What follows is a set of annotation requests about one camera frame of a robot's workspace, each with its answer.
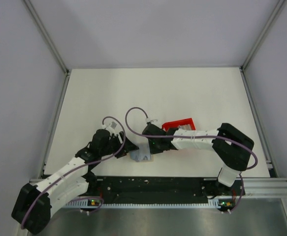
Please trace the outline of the grey credit card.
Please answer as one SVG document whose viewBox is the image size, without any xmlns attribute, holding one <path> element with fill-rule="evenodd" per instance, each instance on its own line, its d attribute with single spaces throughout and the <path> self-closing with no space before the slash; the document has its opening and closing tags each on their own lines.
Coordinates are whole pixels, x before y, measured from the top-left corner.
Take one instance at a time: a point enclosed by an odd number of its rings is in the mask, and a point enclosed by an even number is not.
<svg viewBox="0 0 287 236">
<path fill-rule="evenodd" d="M 134 150 L 129 153 L 131 160 L 135 162 L 141 162 L 141 152 L 140 150 Z"/>
</svg>

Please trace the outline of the red plastic card tray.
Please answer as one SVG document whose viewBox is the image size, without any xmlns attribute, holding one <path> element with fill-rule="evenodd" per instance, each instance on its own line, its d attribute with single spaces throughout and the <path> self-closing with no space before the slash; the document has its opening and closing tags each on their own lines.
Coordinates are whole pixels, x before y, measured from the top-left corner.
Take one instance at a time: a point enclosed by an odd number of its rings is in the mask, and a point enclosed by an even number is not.
<svg viewBox="0 0 287 236">
<path fill-rule="evenodd" d="M 186 125 L 186 124 L 190 124 L 192 127 L 192 130 L 196 130 L 196 127 L 194 125 L 192 118 L 185 118 L 185 119 L 165 122 L 162 125 L 162 129 L 165 131 L 168 131 L 170 128 L 179 128 L 180 125 Z"/>
</svg>

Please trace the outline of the beige card holder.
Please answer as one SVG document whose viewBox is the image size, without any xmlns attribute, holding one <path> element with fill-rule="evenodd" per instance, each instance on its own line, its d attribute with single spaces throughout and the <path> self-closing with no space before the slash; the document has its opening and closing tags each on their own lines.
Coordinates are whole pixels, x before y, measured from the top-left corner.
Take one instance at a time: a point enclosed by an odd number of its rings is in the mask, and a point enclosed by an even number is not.
<svg viewBox="0 0 287 236">
<path fill-rule="evenodd" d="M 131 160 L 135 162 L 152 162 L 153 155 L 150 153 L 150 147 L 148 143 L 138 145 L 139 149 L 129 152 Z"/>
</svg>

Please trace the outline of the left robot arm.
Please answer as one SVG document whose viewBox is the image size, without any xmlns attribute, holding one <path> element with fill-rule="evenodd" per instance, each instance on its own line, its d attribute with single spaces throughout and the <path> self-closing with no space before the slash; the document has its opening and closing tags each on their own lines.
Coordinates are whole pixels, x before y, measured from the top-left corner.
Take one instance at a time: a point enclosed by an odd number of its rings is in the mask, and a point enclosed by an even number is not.
<svg viewBox="0 0 287 236">
<path fill-rule="evenodd" d="M 138 149 L 123 131 L 97 130 L 92 141 L 61 169 L 34 185 L 27 183 L 21 188 L 11 217 L 32 234 L 40 233 L 68 202 L 79 195 L 99 193 L 92 170 L 103 157 L 121 158 Z"/>
</svg>

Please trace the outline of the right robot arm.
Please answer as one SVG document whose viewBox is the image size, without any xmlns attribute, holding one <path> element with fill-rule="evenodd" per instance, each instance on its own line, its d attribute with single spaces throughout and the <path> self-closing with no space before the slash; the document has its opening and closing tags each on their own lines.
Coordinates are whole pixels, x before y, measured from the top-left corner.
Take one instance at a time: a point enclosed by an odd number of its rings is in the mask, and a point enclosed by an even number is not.
<svg viewBox="0 0 287 236">
<path fill-rule="evenodd" d="M 254 141 L 229 123 L 222 123 L 215 130 L 185 130 L 178 127 L 167 131 L 147 123 L 142 135 L 148 138 L 150 153 L 168 150 L 199 149 L 214 151 L 222 160 L 216 190 L 228 194 L 234 187 L 237 176 L 248 168 Z"/>
</svg>

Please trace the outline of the silver VIP credit card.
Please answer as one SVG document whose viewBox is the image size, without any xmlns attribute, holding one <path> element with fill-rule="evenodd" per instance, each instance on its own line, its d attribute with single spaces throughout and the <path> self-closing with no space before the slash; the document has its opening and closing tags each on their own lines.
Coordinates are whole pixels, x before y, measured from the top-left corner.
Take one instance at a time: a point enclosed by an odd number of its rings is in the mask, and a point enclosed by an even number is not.
<svg viewBox="0 0 287 236">
<path fill-rule="evenodd" d="M 141 144 L 139 150 L 141 152 L 141 159 L 142 159 L 141 162 L 151 161 L 151 154 L 148 143 Z"/>
</svg>

